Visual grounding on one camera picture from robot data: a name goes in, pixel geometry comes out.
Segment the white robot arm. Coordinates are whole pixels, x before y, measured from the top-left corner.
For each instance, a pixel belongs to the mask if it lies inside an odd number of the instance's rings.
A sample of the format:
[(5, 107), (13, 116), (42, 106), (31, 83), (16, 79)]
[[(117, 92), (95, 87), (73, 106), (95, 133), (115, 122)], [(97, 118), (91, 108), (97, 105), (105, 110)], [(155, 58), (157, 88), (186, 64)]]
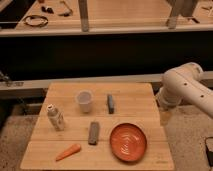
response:
[(202, 67), (194, 62), (167, 70), (156, 94), (158, 104), (169, 110), (186, 100), (213, 119), (213, 90), (200, 83), (202, 76)]

